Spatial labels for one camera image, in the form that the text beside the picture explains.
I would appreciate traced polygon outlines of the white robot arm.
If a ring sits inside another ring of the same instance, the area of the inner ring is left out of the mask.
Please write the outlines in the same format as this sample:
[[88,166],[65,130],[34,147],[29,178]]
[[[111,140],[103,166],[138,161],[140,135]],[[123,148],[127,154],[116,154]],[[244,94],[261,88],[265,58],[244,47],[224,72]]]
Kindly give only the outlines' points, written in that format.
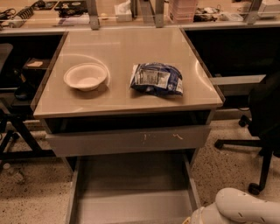
[[182,224],[280,224],[280,203],[258,199],[235,188],[223,188]]

